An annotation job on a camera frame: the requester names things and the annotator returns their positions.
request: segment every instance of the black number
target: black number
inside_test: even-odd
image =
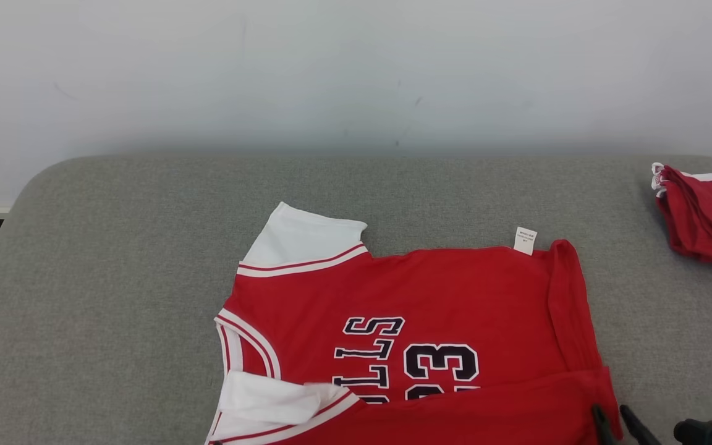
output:
[[[433,394],[444,394],[444,390],[438,385],[413,385],[406,389],[406,400],[415,400]]]
[[[459,382],[471,382],[480,374],[477,353],[467,344],[411,344],[406,347],[404,355],[408,377],[428,378],[429,369],[422,365],[422,357],[430,359],[430,369],[435,371],[450,369],[449,359],[456,358],[458,365],[452,367],[452,376]]]
[[[359,398],[369,403],[370,405],[381,405],[382,403],[389,403],[389,397],[386,396],[359,396]]]

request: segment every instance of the folded fabric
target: folded fabric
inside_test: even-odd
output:
[[[673,250],[712,263],[712,174],[687,174],[653,164],[653,190]]]
[[[239,371],[230,371],[226,382],[237,397],[223,400],[206,445],[597,445],[596,404],[622,437],[607,367],[378,405],[333,384],[302,386]],[[310,395],[317,401],[313,412]],[[294,408],[299,416],[281,422]]]

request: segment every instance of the white sleeve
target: white sleeve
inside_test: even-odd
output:
[[[361,244],[364,222],[333,219],[279,203],[243,260],[271,268],[333,258]]]
[[[233,445],[280,442],[316,428],[359,402],[331,383],[296,385],[232,371],[221,388],[218,414],[207,443]]]

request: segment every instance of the red jersey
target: red jersey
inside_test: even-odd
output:
[[[687,174],[653,164],[653,189],[666,219],[669,244],[684,256],[712,263],[712,174]]]
[[[280,203],[216,318],[226,372],[392,405],[602,369],[566,240],[375,258],[366,227]]]

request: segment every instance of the folded red shorts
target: folded red shorts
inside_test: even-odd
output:
[[[712,174],[687,174],[654,163],[652,186],[672,249],[712,263]]]

